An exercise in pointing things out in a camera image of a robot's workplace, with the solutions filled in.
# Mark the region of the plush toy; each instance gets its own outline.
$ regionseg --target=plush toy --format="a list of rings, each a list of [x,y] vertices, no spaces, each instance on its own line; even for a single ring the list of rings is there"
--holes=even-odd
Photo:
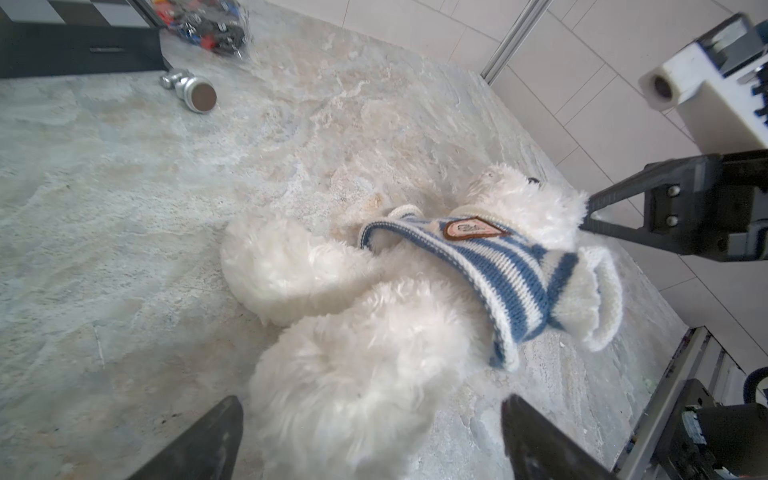
[[[265,469],[400,478],[467,375],[514,369],[517,345],[547,326],[605,347],[621,287],[606,249],[576,247],[585,201],[496,166],[446,217],[400,207],[355,246],[276,214],[234,220],[221,247],[233,295],[289,327],[250,382]]]

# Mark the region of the plastic bag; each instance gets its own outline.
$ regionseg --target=plastic bag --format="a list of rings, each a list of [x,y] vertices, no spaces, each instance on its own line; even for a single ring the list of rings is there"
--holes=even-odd
[[[235,0],[154,0],[168,28],[188,42],[242,57],[248,32],[245,9]]]

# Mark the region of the marble tabletop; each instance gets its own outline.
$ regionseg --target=marble tabletop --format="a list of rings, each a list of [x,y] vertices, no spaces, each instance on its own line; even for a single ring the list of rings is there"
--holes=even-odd
[[[243,61],[163,35],[209,115],[158,73],[0,81],[0,478],[115,479],[247,380],[279,330],[238,305],[218,245],[253,206],[352,241],[427,214],[484,166],[565,183],[476,74],[250,2]],[[584,242],[603,242],[584,234]],[[549,333],[515,373],[447,399],[411,479],[511,478],[499,403],[522,394],[612,465],[686,327],[615,243],[624,325],[600,353]],[[246,417],[235,478],[259,478]]]

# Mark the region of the chessboard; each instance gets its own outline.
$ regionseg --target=chessboard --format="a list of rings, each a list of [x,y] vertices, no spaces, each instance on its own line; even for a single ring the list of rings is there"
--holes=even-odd
[[[95,27],[155,26],[129,0],[0,0],[0,10],[0,14],[5,13],[12,22]]]

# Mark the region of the teddy bear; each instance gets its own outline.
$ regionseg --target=teddy bear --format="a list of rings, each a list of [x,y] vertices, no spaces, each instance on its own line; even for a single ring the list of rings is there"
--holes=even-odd
[[[357,245],[269,211],[233,220],[229,288],[286,327],[249,385],[266,478],[401,478],[467,376],[514,370],[546,328],[605,347],[621,285],[605,247],[577,247],[586,200],[496,165],[444,217],[398,207]]]

